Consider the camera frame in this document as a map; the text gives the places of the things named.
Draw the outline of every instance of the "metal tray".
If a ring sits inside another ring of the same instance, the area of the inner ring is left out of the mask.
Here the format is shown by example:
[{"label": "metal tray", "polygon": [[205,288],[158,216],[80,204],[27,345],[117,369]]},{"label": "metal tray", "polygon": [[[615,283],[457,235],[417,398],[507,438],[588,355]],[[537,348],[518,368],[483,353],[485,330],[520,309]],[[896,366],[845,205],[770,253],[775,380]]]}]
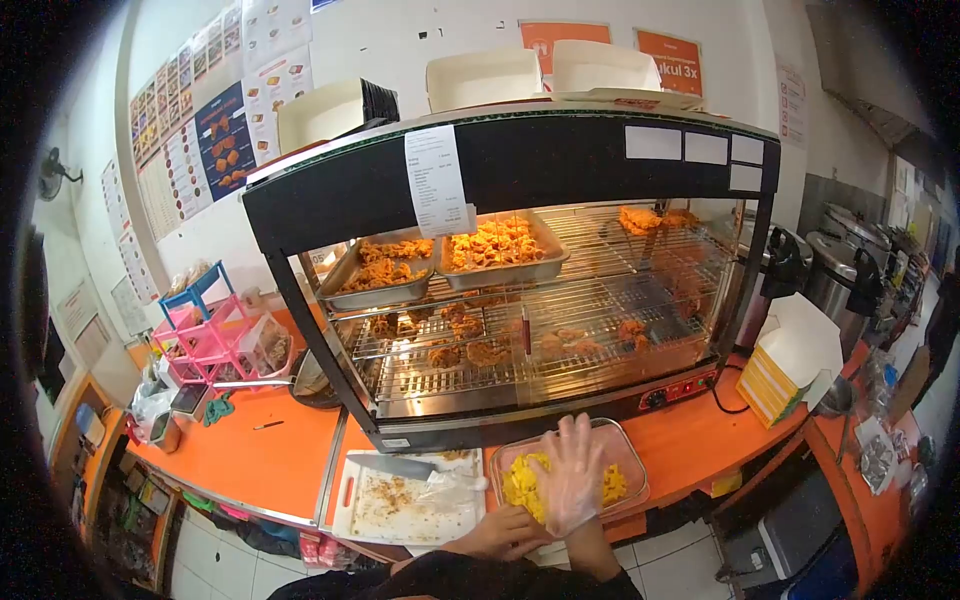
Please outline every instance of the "metal tray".
[{"label": "metal tray", "polygon": [[[597,430],[597,435],[605,438],[604,465],[616,463],[627,480],[627,494],[610,506],[603,507],[600,512],[600,516],[603,516],[616,511],[649,489],[647,468],[640,462],[640,457],[636,455],[636,450],[620,423],[600,417],[591,419],[590,427]],[[540,451],[540,437],[536,437],[502,445],[493,453],[490,457],[489,473],[498,506],[507,501],[503,495],[503,475],[510,469],[516,456]]]},{"label": "metal tray", "polygon": [[414,279],[407,283],[398,283],[396,285],[387,285],[372,290],[362,290],[360,292],[347,292],[337,294],[337,292],[350,281],[355,273],[363,268],[360,258],[360,242],[370,242],[371,244],[396,244],[408,240],[423,239],[420,234],[420,228],[398,229],[388,233],[378,233],[357,240],[350,249],[344,254],[337,264],[330,270],[324,282],[320,285],[317,292],[317,300],[328,303],[334,310],[345,312],[349,310],[362,310],[365,308],[374,308],[376,306],[388,306],[391,304],[403,304],[420,300],[426,296],[426,290],[433,275],[434,263],[436,262],[437,252],[439,250],[437,240],[433,242],[433,256],[430,258],[418,258],[415,260],[398,260],[396,262],[405,262],[410,265],[410,270],[416,273],[420,269],[426,269],[426,275],[419,279]]},{"label": "metal tray", "polygon": [[499,265],[476,271],[453,271],[444,266],[449,264],[447,256],[450,247],[450,240],[445,237],[440,241],[441,255],[437,262],[437,273],[446,277],[446,282],[450,284],[451,288],[457,292],[466,292],[467,290],[492,285],[506,285],[520,283],[521,281],[544,281],[560,274],[564,261],[570,257],[570,249],[539,216],[534,214],[533,210],[507,210],[480,215],[477,217],[477,225],[483,225],[494,218],[503,220],[513,216],[525,219],[530,223],[530,234],[546,252],[546,257],[537,262],[521,265]]}]

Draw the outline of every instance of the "rice cooker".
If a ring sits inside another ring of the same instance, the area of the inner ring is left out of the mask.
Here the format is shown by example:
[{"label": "rice cooker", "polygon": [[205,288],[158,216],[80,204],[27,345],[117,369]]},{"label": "rice cooker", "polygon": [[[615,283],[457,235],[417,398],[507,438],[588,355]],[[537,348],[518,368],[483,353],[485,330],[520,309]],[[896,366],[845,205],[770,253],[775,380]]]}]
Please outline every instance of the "rice cooker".
[{"label": "rice cooker", "polygon": [[876,312],[883,279],[874,257],[863,248],[811,231],[813,268],[804,296],[840,327],[840,348],[846,361]]},{"label": "rice cooker", "polygon": [[[740,229],[730,289],[737,289],[743,280],[755,224],[756,221],[745,220]],[[710,229],[720,239],[730,240],[733,237],[733,226],[733,218],[728,217],[710,224]],[[767,233],[767,244],[763,249],[763,257],[760,259],[760,271],[756,274],[754,289],[747,304],[743,323],[736,334],[734,349],[740,352],[749,352],[753,349],[756,337],[767,319],[770,302],[776,298],[801,292],[806,284],[812,262],[813,252],[802,237],[789,229],[771,224]],[[721,309],[722,323],[732,318],[734,308],[734,302],[730,301],[729,305]]]}]

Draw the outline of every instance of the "receipt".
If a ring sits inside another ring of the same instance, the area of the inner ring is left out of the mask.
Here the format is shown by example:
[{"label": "receipt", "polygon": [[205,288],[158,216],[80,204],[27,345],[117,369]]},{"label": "receipt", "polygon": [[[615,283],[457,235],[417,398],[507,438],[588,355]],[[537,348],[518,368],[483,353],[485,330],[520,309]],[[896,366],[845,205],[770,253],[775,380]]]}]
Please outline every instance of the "receipt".
[{"label": "receipt", "polygon": [[471,215],[464,195],[453,126],[408,132],[403,142],[410,196],[423,237],[475,231],[476,209]]}]

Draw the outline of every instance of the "wall fan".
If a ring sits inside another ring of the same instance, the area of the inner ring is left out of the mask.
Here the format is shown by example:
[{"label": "wall fan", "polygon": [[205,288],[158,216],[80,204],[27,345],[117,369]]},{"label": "wall fan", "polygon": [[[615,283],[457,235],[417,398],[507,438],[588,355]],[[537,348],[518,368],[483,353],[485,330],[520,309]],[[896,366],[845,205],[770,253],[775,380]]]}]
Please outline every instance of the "wall fan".
[{"label": "wall fan", "polygon": [[48,202],[56,198],[60,192],[60,186],[63,184],[63,178],[74,182],[83,181],[84,172],[81,171],[80,175],[75,178],[70,177],[70,174],[60,164],[60,148],[54,147],[40,163],[40,198]]}]

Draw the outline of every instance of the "yellow scrambled egg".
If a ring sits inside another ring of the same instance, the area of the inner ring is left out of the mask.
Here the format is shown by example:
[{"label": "yellow scrambled egg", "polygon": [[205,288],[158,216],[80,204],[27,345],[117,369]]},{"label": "yellow scrambled egg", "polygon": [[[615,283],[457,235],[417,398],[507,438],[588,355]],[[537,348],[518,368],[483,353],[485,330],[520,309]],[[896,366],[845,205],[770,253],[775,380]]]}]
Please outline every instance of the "yellow scrambled egg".
[{"label": "yellow scrambled egg", "polygon": [[[550,470],[550,459],[543,452],[517,456],[504,475],[503,494],[507,502],[526,507],[537,521],[544,523],[543,504],[537,493],[537,475],[530,468],[531,460],[540,461],[546,470]],[[603,474],[603,505],[609,506],[626,494],[627,478],[620,472],[619,466],[610,465]]]}]

